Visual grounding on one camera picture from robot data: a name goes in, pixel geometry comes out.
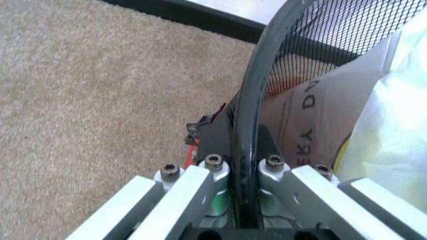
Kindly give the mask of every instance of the bolt head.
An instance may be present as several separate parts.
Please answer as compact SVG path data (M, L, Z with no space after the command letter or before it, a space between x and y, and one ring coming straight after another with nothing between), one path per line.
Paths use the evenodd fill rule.
M267 167L272 170L281 170L285 165L285 161L283 160L283 157L279 155L270 155L267 158L266 164Z
M332 179L332 169L330 167L327 167L323 164L318 164L316 165L316 170L320 175L322 175L327 180L330 181Z
M204 166L212 172L223 169L223 158L218 154L209 154L204 159Z
M175 164L166 164L160 168L160 175L163 181L176 181L180 177L180 168Z

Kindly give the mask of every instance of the carpet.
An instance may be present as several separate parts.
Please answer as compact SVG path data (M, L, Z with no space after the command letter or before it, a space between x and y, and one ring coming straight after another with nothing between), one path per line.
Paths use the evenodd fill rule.
M96 0L0 6L0 239L63 239L182 165L185 124L232 98L254 49Z

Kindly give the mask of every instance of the red object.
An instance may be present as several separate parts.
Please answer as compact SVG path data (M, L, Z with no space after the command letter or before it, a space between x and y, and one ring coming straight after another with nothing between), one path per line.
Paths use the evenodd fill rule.
M193 151L197 151L197 146L190 145L188 148L187 159L183 167L184 170L186 170L190 165L196 165L196 163L193 162Z

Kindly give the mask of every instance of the black mesh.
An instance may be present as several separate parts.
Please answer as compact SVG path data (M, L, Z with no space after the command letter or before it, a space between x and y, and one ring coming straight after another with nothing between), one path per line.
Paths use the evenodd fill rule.
M264 100L356 59L426 6L426 0L317 0L285 36Z

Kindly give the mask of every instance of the black baseboard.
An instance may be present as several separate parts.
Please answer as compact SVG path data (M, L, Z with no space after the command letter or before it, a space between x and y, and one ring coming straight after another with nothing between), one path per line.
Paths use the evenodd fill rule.
M186 0L102 1L250 43L257 43L266 27L264 24Z

